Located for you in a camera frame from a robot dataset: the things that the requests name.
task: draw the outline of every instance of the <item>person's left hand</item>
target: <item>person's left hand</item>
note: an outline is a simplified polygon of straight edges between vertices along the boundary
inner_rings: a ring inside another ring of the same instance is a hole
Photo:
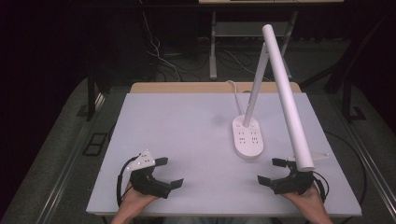
[[[158,199],[157,196],[145,195],[132,188],[131,182],[126,187],[128,190],[120,205],[120,209],[111,221],[112,224],[129,223],[134,217],[137,217],[145,207]]]

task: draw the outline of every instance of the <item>white desk lamp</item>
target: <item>white desk lamp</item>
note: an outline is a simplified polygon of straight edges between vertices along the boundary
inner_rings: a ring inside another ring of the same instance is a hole
[[[233,136],[237,154],[244,159],[254,159],[262,153],[263,142],[259,123],[251,117],[251,115],[260,91],[265,67],[268,59],[270,59],[276,80],[276,86],[279,92],[280,103],[282,104],[283,113],[285,115],[289,131],[294,158],[297,163],[297,169],[301,172],[312,171],[315,169],[315,166],[306,141],[300,115],[290,88],[285,65],[283,64],[282,57],[280,56],[274,30],[271,25],[267,24],[262,27],[262,33],[264,36],[264,43],[262,44],[262,53],[257,67],[252,93],[250,94],[248,101],[247,113],[246,115],[238,116],[233,120]],[[257,140],[256,143],[252,145],[249,141],[250,138],[251,140]]]

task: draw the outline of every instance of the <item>person's right hand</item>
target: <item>person's right hand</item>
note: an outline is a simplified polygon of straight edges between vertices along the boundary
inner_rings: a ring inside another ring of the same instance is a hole
[[[315,184],[312,184],[311,188],[302,195],[293,192],[282,194],[282,196],[294,203],[303,216],[312,224],[332,223]]]

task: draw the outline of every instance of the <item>desk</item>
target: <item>desk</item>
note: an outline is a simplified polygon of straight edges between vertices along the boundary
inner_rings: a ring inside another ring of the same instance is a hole
[[[237,83],[239,91],[249,91],[251,85]],[[311,150],[330,153],[329,159],[316,162],[316,171],[331,185],[325,203],[329,214],[360,216],[361,208],[312,106],[296,84],[291,86]],[[249,94],[239,97],[246,105]],[[232,121],[238,113],[230,83],[134,84],[125,98],[87,212],[100,216],[117,212],[120,168],[149,149],[155,158],[169,158],[167,165],[156,168],[154,177],[167,183],[184,178],[184,183],[168,199],[150,204],[142,216],[299,216],[289,201],[257,181],[257,175],[280,178],[289,174],[289,169],[271,163],[272,158],[286,159],[292,153],[276,84],[262,84],[253,113],[264,139],[264,152],[254,161],[243,160],[234,152]],[[129,174],[123,177],[124,188]]]

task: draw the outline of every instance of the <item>hand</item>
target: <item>hand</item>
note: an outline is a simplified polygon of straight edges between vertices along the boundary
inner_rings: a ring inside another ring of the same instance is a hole
[[[122,198],[122,203],[117,214],[111,221],[112,224],[129,223],[134,217],[137,217],[145,207],[158,199],[156,196],[145,195],[132,188],[131,182],[126,187],[128,190]]]
[[[283,194],[282,196],[294,203],[303,216],[312,224],[332,223],[315,184],[312,184],[312,186],[302,195],[293,192]]]

